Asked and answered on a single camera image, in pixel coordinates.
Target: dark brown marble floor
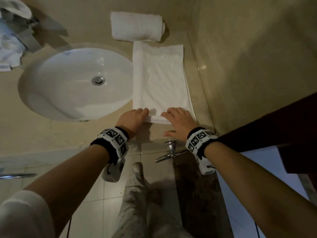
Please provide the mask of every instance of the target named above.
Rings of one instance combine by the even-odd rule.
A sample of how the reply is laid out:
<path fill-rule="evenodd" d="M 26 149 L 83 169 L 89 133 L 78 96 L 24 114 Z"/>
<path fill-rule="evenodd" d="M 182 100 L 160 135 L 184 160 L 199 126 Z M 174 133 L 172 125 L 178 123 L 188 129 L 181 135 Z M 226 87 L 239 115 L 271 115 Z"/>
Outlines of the dark brown marble floor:
<path fill-rule="evenodd" d="M 175 158 L 183 227 L 194 237 L 233 238 L 217 174 L 203 176 L 192 154 Z"/>

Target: hand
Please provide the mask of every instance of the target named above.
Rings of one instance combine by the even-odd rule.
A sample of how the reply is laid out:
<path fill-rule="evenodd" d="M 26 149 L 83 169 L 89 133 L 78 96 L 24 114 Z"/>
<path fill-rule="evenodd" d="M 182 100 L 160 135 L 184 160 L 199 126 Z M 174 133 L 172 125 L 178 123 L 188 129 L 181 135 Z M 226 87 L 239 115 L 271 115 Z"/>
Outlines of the hand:
<path fill-rule="evenodd" d="M 175 131 L 166 131 L 163 136 L 170 136 L 180 141 L 186 142 L 189 132 L 198 125 L 187 110 L 182 108 L 168 108 L 167 112 L 161 113 L 171 124 Z"/>
<path fill-rule="evenodd" d="M 129 139 L 132 139 L 140 129 L 143 121 L 149 115 L 149 109 L 139 108 L 125 112 L 120 116 L 116 123 L 117 127 L 123 128 L 129 134 Z"/>

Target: leg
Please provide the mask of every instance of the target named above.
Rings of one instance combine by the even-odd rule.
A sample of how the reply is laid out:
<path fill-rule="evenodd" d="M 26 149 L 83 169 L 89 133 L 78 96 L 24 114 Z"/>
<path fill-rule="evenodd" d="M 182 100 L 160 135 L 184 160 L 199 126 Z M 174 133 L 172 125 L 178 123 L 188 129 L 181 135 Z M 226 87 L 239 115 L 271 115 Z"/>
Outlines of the leg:
<path fill-rule="evenodd" d="M 152 238 L 192 238 L 192 236 L 161 207 L 159 191 L 151 193 L 147 206 L 147 228 Z"/>
<path fill-rule="evenodd" d="M 146 228 L 147 188 L 143 181 L 142 164 L 132 165 L 125 185 L 123 201 L 117 219 L 117 231 L 112 238 L 147 238 Z"/>

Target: white oval sink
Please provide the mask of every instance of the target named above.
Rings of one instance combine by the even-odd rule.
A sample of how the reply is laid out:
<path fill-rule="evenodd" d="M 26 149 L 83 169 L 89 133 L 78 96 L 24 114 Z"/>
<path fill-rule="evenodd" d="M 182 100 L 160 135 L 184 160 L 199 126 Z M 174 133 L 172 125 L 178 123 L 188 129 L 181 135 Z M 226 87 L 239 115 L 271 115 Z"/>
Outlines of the white oval sink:
<path fill-rule="evenodd" d="M 51 120 L 86 121 L 108 115 L 132 98 L 133 65 L 100 48 L 60 52 L 31 65 L 19 81 L 22 101 Z"/>

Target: sleeve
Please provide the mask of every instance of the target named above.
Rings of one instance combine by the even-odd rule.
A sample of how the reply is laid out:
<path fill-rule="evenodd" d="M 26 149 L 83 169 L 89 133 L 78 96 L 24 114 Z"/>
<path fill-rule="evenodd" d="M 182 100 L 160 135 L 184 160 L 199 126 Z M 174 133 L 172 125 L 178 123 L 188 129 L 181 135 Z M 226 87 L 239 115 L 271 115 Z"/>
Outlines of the sleeve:
<path fill-rule="evenodd" d="M 54 238 L 55 230 L 45 200 L 21 190 L 0 205 L 0 237 Z"/>

